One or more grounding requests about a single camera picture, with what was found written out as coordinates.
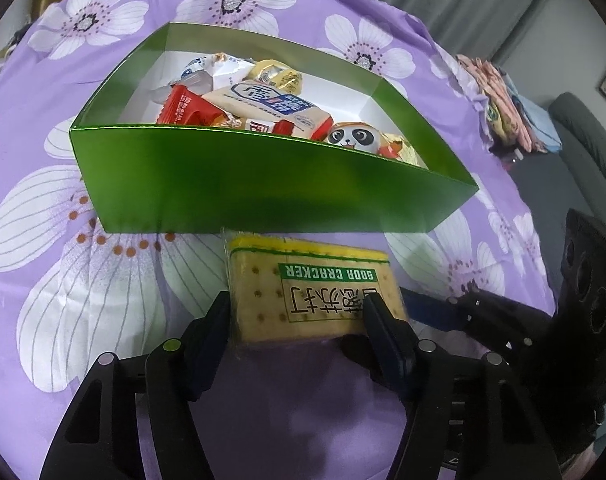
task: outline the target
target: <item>red snack package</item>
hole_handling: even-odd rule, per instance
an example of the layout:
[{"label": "red snack package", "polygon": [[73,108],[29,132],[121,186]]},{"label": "red snack package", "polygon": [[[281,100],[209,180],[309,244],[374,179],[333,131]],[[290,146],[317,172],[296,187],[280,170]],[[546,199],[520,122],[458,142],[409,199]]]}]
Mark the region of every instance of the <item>red snack package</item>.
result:
[{"label": "red snack package", "polygon": [[281,119],[278,123],[274,124],[273,134],[287,135],[290,136],[294,132],[294,123],[290,123],[285,119]]},{"label": "red snack package", "polygon": [[310,139],[312,140],[325,140],[327,138],[327,134],[334,126],[334,120],[331,117],[328,117],[323,124],[321,124],[312,134]]},{"label": "red snack package", "polygon": [[227,120],[227,114],[201,96],[187,90],[184,85],[174,85],[165,101],[156,124],[194,124],[215,126]]}]

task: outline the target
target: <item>bed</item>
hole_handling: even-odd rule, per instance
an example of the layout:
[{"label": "bed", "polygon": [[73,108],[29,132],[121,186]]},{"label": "bed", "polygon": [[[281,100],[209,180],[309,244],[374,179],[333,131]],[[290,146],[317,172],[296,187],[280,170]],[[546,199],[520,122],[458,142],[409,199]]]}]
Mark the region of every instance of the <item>bed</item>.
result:
[{"label": "bed", "polygon": [[[401,286],[446,297],[473,282],[554,312],[530,210],[488,151],[484,98],[417,18],[377,0],[64,0],[0,75],[0,453],[21,480],[38,478],[99,353],[131,356],[180,335],[225,287],[217,236],[106,234],[68,140],[100,81],[169,20],[278,35],[383,75],[480,188],[429,235],[311,238],[387,251]],[[416,330],[457,353],[482,350]],[[138,411],[155,479],[144,400]],[[228,352],[193,416],[218,479],[383,479],[404,426],[398,400],[335,342]]]}]

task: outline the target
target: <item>candy wrapper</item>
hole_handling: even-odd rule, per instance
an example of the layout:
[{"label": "candy wrapper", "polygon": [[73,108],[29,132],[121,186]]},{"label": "candy wrapper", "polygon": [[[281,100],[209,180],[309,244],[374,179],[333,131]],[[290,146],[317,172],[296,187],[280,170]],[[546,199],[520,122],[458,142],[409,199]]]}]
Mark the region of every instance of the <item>candy wrapper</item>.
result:
[{"label": "candy wrapper", "polygon": [[265,83],[288,94],[300,95],[303,89],[303,75],[274,59],[258,61],[247,79]]},{"label": "candy wrapper", "polygon": [[372,292],[406,320],[386,253],[255,234],[224,238],[238,344],[363,333],[363,299]]},{"label": "candy wrapper", "polygon": [[313,104],[270,85],[245,81],[203,95],[213,105],[237,117],[294,124],[293,137],[323,140],[332,117]]},{"label": "candy wrapper", "polygon": [[180,83],[190,92],[203,95],[246,79],[254,63],[230,56],[223,52],[195,57],[183,69],[180,79],[150,92],[150,99],[163,104],[172,92],[174,85]]},{"label": "candy wrapper", "polygon": [[426,168],[407,139],[400,135],[381,133],[366,123],[336,123],[325,142],[359,152],[395,158],[413,166]]},{"label": "candy wrapper", "polygon": [[174,85],[156,123],[217,126],[227,121],[228,118],[228,115],[220,108],[190,92],[185,86]]}]

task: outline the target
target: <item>green box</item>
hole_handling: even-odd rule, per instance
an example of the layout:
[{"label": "green box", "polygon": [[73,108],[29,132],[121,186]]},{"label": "green box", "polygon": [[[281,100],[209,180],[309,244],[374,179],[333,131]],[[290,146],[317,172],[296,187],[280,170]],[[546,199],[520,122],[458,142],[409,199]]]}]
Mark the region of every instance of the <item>green box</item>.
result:
[{"label": "green box", "polygon": [[[170,65],[195,52],[278,59],[304,73],[302,97],[307,86],[326,85],[337,114],[341,107],[352,113],[362,98],[358,113],[401,132],[430,169],[305,139],[153,124],[160,106],[147,91],[160,85],[159,74],[166,84]],[[100,85],[70,138],[107,232],[428,232],[478,190],[385,79],[297,43],[212,25],[168,23],[155,31]]]}]

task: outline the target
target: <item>soda cracker package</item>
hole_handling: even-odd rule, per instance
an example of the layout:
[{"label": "soda cracker package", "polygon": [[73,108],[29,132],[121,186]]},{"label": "soda cracker package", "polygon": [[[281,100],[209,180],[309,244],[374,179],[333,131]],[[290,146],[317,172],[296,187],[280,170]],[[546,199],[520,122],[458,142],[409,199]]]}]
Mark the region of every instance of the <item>soda cracker package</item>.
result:
[{"label": "soda cracker package", "polygon": [[363,333],[372,292],[406,319],[386,253],[246,233],[225,233],[225,248],[238,344]]}]

